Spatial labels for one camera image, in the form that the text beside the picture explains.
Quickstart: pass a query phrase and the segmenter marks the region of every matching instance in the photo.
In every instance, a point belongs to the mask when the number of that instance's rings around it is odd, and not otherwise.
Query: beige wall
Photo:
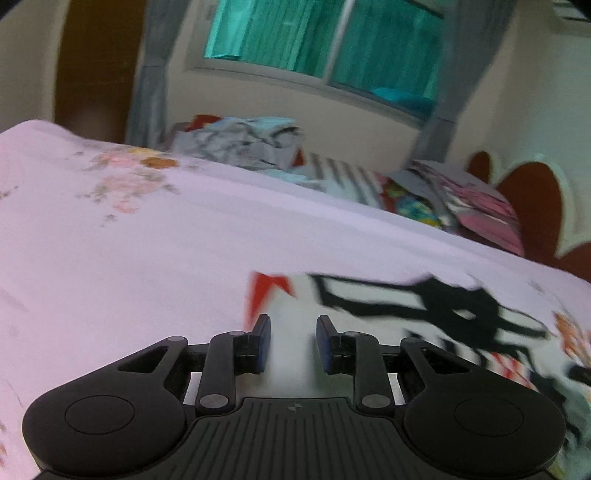
[[[515,54],[485,147],[506,166],[534,159],[559,165],[574,196],[573,232],[566,233],[585,236],[591,233],[591,38],[554,33],[554,17],[543,6],[521,0]]]
[[[398,168],[410,152],[418,129],[391,117],[315,93],[240,75],[187,70],[187,48],[194,34],[199,0],[193,0],[169,69],[168,126],[197,113],[220,116],[279,115],[296,119],[305,147],[378,171]],[[517,34],[512,24],[505,42],[460,121],[449,160],[460,163],[481,148],[493,118]]]
[[[68,0],[22,0],[0,20],[0,131],[53,117],[53,83]]]

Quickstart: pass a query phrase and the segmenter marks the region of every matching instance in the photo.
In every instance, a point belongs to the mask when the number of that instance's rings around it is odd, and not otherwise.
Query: scalloped headboard
[[[572,228],[574,202],[560,167],[526,161],[501,173],[496,157],[481,151],[472,156],[467,171],[494,185],[511,202],[521,225],[526,258],[591,282],[591,235],[570,245],[563,241]]]

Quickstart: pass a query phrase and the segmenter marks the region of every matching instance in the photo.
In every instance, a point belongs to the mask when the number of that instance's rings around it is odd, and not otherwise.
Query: window divider
[[[337,23],[335,29],[335,35],[330,45],[330,52],[324,67],[324,75],[322,76],[322,83],[325,85],[330,84],[330,79],[332,77],[333,70],[335,69],[336,61],[339,57],[340,48],[343,45],[343,39],[345,38],[345,33],[347,32],[347,26],[349,25],[349,20],[351,18],[351,13],[353,12],[355,2],[356,0],[345,0],[343,9],[340,12],[339,22]]]

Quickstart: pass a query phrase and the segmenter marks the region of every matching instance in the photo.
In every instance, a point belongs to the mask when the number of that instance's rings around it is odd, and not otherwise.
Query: wooden door
[[[57,68],[55,122],[122,143],[146,0],[71,0]]]

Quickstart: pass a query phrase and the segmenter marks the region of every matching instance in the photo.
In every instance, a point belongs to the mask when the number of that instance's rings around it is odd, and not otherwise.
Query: brown headboard
[[[495,166],[490,153],[478,152],[470,160],[467,171],[491,183]],[[496,189],[517,213],[526,258],[591,282],[591,242],[581,243],[560,257],[557,255],[564,228],[565,192],[561,191],[561,183],[550,166],[536,161],[522,163]]]

